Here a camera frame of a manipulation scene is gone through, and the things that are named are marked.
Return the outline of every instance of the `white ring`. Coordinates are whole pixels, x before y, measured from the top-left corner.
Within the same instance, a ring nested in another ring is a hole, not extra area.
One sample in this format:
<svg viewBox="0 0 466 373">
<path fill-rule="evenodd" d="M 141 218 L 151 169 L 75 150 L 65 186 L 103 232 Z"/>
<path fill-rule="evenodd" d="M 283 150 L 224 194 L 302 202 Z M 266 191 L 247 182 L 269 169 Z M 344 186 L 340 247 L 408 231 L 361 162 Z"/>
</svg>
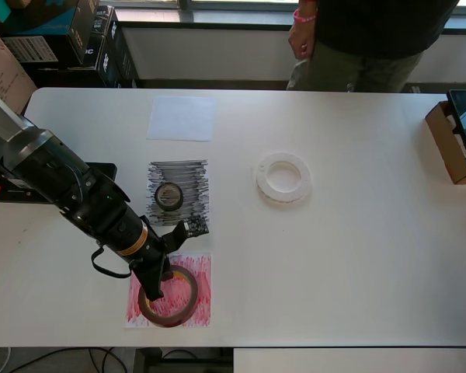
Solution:
<svg viewBox="0 0 466 373">
<path fill-rule="evenodd" d="M 274 189 L 267 181 L 267 173 L 270 167 L 277 162 L 286 162 L 297 169 L 301 180 L 294 190 L 282 192 Z M 290 153 L 274 153 L 268 155 L 257 167 L 257 186 L 270 199 L 289 204 L 305 197 L 311 190 L 311 173 L 301 159 Z"/>
</svg>

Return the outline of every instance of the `white paper sheet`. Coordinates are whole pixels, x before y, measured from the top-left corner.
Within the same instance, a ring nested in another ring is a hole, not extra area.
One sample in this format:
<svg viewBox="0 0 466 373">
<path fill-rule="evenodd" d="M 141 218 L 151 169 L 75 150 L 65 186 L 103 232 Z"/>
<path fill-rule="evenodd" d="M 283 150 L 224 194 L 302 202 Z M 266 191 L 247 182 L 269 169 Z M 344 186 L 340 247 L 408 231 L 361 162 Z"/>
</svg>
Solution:
<svg viewBox="0 0 466 373">
<path fill-rule="evenodd" d="M 210 141 L 215 102 L 207 97 L 157 96 L 148 127 L 148 139 Z"/>
</svg>

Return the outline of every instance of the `white wall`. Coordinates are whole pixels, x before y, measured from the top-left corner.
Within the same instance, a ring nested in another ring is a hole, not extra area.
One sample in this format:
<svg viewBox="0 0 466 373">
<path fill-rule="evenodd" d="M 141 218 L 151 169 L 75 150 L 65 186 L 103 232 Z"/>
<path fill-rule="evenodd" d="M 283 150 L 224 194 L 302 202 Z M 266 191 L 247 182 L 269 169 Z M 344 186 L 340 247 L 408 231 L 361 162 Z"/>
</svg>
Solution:
<svg viewBox="0 0 466 373">
<path fill-rule="evenodd" d="M 288 80 L 294 57 L 281 31 L 125 29 L 142 79 Z M 466 82 L 466 35 L 445 35 L 410 82 Z"/>
</svg>

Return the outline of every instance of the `floor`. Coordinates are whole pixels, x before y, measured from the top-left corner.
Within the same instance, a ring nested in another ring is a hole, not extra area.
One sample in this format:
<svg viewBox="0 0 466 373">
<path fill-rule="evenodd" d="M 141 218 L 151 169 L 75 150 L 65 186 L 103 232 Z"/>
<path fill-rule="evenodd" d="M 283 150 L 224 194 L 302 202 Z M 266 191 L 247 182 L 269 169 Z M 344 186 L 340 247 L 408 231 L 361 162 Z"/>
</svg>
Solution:
<svg viewBox="0 0 466 373">
<path fill-rule="evenodd" d="M 28 361 L 34 360 L 37 357 L 47 354 L 58 348 L 45 348 L 45 347 L 23 347 L 12 348 L 9 362 L 3 373 L 8 373 L 13 368 L 19 367 Z M 0 368 L 2 367 L 5 359 L 7 358 L 7 349 L 0 348 Z M 115 348 L 113 350 L 123 363 L 125 363 L 128 373 L 133 372 L 134 365 L 134 348 Z M 94 351 L 93 357 L 99 369 L 102 365 L 104 353 L 102 351 Z M 106 373 L 121 373 L 123 370 L 121 366 L 112 358 L 108 357 L 106 361 Z M 87 350 L 66 351 L 47 357 L 45 360 L 38 361 L 24 369 L 20 373 L 96 373 L 90 361 L 89 353 Z"/>
</svg>

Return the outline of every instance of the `orange ring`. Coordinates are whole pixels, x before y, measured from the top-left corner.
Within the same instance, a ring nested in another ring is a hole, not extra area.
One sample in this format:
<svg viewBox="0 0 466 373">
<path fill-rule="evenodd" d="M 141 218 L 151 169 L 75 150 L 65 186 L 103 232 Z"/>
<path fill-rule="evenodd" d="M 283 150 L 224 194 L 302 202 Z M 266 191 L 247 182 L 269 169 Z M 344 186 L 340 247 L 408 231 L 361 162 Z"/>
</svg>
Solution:
<svg viewBox="0 0 466 373">
<path fill-rule="evenodd" d="M 142 315 L 145 316 L 145 318 L 148 321 L 154 323 L 155 325 L 163 326 L 165 328 L 178 326 L 188 321 L 196 310 L 199 298 L 198 284 L 196 282 L 195 277 L 189 270 L 181 266 L 171 266 L 170 270 L 172 272 L 173 277 L 176 276 L 178 278 L 182 278 L 188 281 L 188 283 L 190 284 L 190 300 L 188 301 L 188 303 L 186 303 L 186 306 L 183 310 L 177 312 L 174 315 L 166 317 L 156 315 L 155 312 L 151 310 L 151 301 L 148 300 L 143 288 L 140 288 L 140 291 L 138 292 L 138 306 L 140 307 Z"/>
</svg>

